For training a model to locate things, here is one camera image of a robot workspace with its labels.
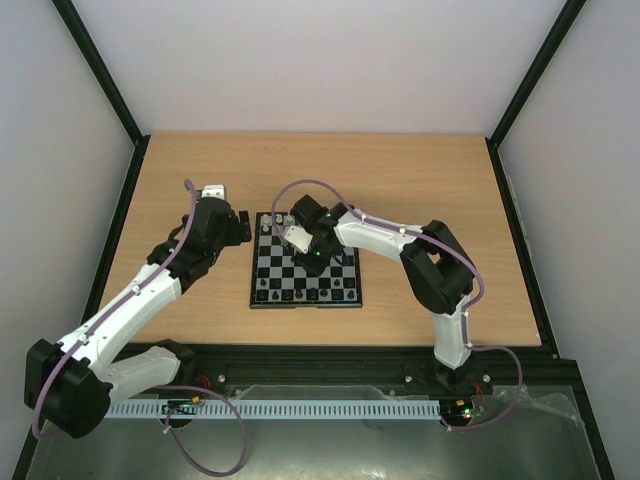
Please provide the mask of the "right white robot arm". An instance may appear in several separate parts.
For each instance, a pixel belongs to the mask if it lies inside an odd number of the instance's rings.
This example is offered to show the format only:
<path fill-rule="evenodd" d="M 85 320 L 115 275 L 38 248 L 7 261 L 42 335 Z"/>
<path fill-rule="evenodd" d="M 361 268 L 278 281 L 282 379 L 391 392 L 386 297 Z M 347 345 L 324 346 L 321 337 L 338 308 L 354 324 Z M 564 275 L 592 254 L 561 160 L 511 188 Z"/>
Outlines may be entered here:
<path fill-rule="evenodd" d="M 414 297 L 432 314 L 438 384 L 455 392 L 470 381 L 467 303 L 478 274 L 444 223 L 405 225 L 341 203 L 328 209 L 309 195 L 294 204 L 290 215 L 294 224 L 284 230 L 284 240 L 311 276 L 322 274 L 346 248 L 401 263 Z"/>

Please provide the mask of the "black and white chessboard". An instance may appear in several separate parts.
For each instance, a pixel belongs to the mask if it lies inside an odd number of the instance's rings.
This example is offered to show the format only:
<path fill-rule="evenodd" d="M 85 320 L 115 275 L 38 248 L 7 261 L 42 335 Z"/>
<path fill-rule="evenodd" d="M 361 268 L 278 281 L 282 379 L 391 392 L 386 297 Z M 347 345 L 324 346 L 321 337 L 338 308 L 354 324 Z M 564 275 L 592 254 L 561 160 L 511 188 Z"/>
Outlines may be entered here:
<path fill-rule="evenodd" d="M 286 213 L 278 212 L 272 219 L 268 212 L 255 214 L 253 267 L 249 303 L 253 309 L 275 308 L 360 308 L 363 306 L 359 252 L 345 248 L 331 259 L 320 276 L 309 276 L 294 264 L 294 249 L 285 246 L 275 227 L 288 227 L 294 223 Z M 334 281 L 341 279 L 342 288 Z M 295 298 L 295 290 L 303 289 L 303 298 Z M 320 297 L 327 289 L 328 297 Z M 343 291 L 343 300 L 334 301 L 332 291 Z"/>

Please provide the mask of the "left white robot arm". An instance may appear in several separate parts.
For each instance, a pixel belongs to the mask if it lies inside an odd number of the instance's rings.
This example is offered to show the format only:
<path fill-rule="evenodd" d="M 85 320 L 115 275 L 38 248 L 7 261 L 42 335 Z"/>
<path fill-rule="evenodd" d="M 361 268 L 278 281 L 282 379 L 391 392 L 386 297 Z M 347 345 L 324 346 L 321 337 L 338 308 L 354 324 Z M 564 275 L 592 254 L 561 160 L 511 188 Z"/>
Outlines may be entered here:
<path fill-rule="evenodd" d="M 58 342 L 41 339 L 29 349 L 25 404 L 37 419 L 82 438 L 110 407 L 158 386 L 191 383 L 195 355 L 175 341 L 160 341 L 125 360 L 117 356 L 148 321 L 208 273 L 224 248 L 250 239 L 247 212 L 202 196 L 104 308 Z"/>

